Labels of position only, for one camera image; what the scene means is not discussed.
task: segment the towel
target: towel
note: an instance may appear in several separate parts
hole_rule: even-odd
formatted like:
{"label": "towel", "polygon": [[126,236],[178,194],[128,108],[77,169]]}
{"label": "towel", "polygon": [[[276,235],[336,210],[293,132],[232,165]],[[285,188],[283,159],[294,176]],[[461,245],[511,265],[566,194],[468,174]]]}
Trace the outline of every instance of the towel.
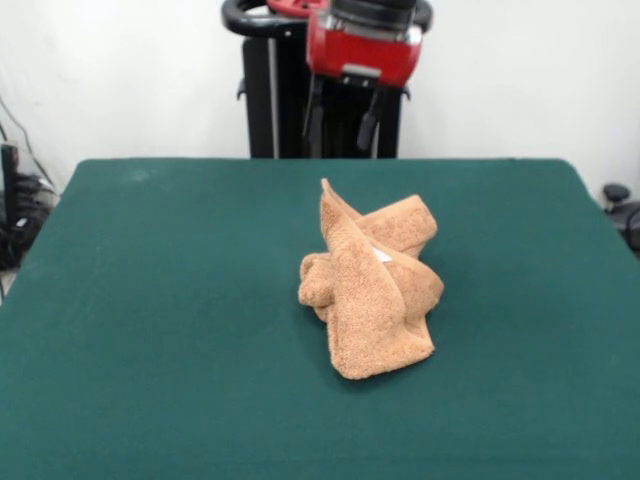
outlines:
{"label": "towel", "polygon": [[[384,245],[417,258],[437,233],[438,225],[418,195],[361,215],[345,202],[327,182],[330,195],[350,219],[367,235]],[[299,299],[313,307],[326,322],[326,307],[333,302],[333,270],[328,253],[307,255],[300,266]]]}
{"label": "towel", "polygon": [[[366,217],[340,199],[327,180],[322,181],[322,189],[321,230],[328,262],[313,262],[306,274],[318,263],[322,267],[315,275],[331,278],[330,301],[324,299],[322,313],[332,365],[345,378],[357,380],[429,357],[435,347],[425,317],[437,305],[444,285],[433,270],[414,258],[422,249],[417,248],[422,242],[413,243],[418,235],[410,230],[410,240],[394,240],[402,238],[402,224],[396,222],[396,233],[386,239],[395,247],[404,246],[407,253],[385,245],[363,232],[359,222]],[[403,209],[391,211],[398,214]]]}

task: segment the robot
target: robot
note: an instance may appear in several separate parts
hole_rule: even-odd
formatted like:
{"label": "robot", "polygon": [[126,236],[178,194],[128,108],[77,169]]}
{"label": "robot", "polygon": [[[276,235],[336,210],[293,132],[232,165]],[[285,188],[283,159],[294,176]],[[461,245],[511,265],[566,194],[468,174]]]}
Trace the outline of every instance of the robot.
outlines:
{"label": "robot", "polygon": [[[257,7],[267,13],[252,14]],[[424,0],[226,0],[243,35],[252,158],[396,158]]]}

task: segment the towel label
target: towel label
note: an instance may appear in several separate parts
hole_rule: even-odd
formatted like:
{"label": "towel label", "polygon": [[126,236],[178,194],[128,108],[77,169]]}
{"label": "towel label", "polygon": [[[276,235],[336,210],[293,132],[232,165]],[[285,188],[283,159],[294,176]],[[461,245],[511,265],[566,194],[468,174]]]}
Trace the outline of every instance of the towel label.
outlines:
{"label": "towel label", "polygon": [[378,250],[376,247],[373,247],[373,253],[376,254],[376,257],[378,257],[378,260],[380,260],[382,263],[388,263],[393,260],[393,258],[391,258],[386,253]]}

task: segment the white wall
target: white wall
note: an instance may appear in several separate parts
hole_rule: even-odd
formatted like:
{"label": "white wall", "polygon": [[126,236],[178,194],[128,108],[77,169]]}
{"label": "white wall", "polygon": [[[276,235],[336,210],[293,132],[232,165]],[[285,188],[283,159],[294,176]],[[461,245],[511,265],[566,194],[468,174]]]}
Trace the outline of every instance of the white wall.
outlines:
{"label": "white wall", "polygon": [[[247,155],[220,4],[0,0],[0,91],[58,183],[87,157]],[[564,157],[594,193],[640,189],[640,2],[433,4],[403,156]]]}

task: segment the table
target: table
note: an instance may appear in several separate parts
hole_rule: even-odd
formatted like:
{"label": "table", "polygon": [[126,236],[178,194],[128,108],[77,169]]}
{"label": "table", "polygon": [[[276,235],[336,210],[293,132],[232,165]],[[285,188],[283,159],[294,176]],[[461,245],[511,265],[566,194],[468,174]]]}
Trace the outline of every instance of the table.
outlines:
{"label": "table", "polygon": [[[331,368],[324,176],[438,219],[429,360]],[[561,161],[85,162],[0,310],[0,478],[635,479],[639,293]]]}

